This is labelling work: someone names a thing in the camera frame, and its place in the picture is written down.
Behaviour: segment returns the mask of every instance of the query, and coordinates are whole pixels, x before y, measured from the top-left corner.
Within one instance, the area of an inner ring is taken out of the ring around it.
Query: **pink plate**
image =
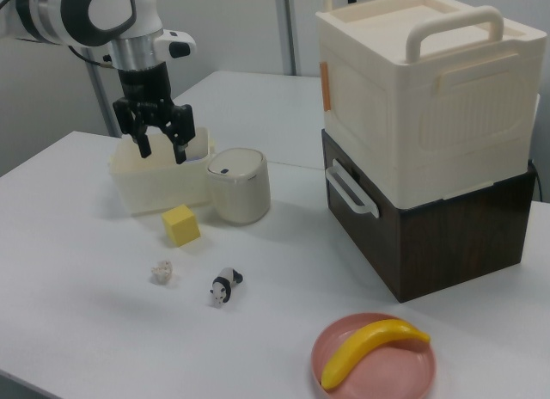
[[[321,387],[323,367],[354,331],[383,319],[382,313],[360,313],[328,326],[311,352],[311,369],[319,390],[330,399],[421,399],[436,375],[436,358],[429,343],[397,341],[367,354],[336,389]]]

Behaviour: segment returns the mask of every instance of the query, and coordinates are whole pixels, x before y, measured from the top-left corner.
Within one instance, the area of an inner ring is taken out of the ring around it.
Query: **small white figurine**
[[[158,267],[151,268],[156,283],[166,285],[172,277],[172,263],[170,261],[159,261]]]
[[[242,274],[231,267],[226,267],[212,282],[210,293],[214,295],[214,305],[220,307],[231,297],[231,286],[242,282]]]

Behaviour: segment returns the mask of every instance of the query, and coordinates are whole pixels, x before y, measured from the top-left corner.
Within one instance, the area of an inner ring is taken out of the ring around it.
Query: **yellow sponge cube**
[[[200,237],[195,215],[187,206],[175,207],[162,214],[166,234],[176,246],[183,246]]]

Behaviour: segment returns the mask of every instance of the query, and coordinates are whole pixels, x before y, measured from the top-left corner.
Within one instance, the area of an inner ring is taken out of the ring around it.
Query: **dark brown box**
[[[410,210],[395,208],[322,131],[325,169],[333,159],[378,206],[353,212],[327,182],[328,206],[400,302],[474,279],[522,259],[535,171]]]

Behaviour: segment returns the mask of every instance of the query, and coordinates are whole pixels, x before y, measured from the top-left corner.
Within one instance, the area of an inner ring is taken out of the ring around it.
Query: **banana toy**
[[[337,387],[367,353],[380,345],[405,339],[430,342],[428,334],[400,319],[381,320],[360,328],[328,360],[321,374],[322,388],[330,390]]]

